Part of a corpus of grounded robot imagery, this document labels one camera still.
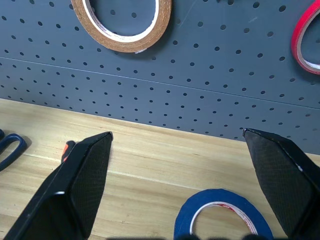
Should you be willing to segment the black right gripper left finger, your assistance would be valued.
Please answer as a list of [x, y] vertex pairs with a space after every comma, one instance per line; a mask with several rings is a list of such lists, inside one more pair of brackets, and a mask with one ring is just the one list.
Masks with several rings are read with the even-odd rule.
[[75, 144], [43, 181], [5, 235], [6, 240], [86, 240], [104, 193], [113, 134]]

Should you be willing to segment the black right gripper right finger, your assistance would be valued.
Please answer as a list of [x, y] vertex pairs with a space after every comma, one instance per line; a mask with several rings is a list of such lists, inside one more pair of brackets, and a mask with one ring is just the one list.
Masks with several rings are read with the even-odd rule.
[[292, 140], [243, 131], [260, 188], [292, 240], [320, 238], [320, 168]]

